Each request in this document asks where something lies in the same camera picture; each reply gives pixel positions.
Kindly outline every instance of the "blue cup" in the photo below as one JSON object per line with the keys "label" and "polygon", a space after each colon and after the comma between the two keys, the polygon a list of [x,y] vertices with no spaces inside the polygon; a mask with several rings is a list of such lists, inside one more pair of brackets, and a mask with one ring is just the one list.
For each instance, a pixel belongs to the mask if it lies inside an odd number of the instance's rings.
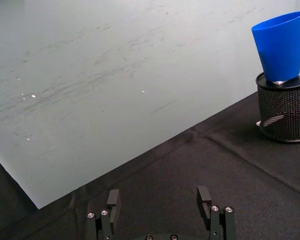
{"label": "blue cup", "polygon": [[300,11],[252,27],[265,78],[287,81],[300,73]]}

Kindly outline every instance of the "black mesh pencil holder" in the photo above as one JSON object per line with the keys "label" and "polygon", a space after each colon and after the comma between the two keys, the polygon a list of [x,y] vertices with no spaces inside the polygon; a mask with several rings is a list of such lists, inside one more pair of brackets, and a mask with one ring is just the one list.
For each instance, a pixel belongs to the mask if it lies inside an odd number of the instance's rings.
{"label": "black mesh pencil holder", "polygon": [[277,141],[300,142],[300,75],[276,84],[267,81],[261,73],[256,84],[261,132]]}

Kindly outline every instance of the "black fabric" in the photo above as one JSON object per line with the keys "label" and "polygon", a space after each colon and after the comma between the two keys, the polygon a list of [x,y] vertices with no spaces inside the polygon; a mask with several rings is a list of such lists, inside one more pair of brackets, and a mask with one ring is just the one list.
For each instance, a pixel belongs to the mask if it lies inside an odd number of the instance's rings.
{"label": "black fabric", "polygon": [[119,188],[115,238],[179,233],[208,239],[196,187],[235,209],[237,238],[300,240],[300,144],[258,130],[253,94],[0,231],[0,239],[85,239],[86,214]]}
{"label": "black fabric", "polygon": [[21,187],[0,165],[0,230],[36,210]]}

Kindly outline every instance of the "screw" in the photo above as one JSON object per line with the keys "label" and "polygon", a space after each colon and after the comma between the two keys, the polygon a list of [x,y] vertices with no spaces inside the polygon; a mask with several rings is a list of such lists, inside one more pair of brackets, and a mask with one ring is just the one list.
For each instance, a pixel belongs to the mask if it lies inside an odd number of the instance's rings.
{"label": "screw", "polygon": [[218,211],[219,208],[218,208],[217,206],[212,206],[212,210],[213,210],[213,211]]}
{"label": "screw", "polygon": [[90,212],[90,213],[87,215],[87,217],[88,217],[89,219],[92,219],[94,216],[95,216],[95,214],[94,214],[93,212]]}
{"label": "screw", "polygon": [[232,213],[232,211],[233,211],[231,207],[226,207],[225,210],[226,210],[228,213]]}
{"label": "screw", "polygon": [[171,240],[178,240],[178,236],[177,235],[171,235],[170,239]]}

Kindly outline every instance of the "white surface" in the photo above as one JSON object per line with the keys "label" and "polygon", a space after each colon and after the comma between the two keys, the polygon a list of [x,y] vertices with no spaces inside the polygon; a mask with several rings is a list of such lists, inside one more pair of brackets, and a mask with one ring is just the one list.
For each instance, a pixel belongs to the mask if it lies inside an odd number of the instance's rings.
{"label": "white surface", "polygon": [[0,162],[39,207],[254,92],[300,0],[0,1]]}

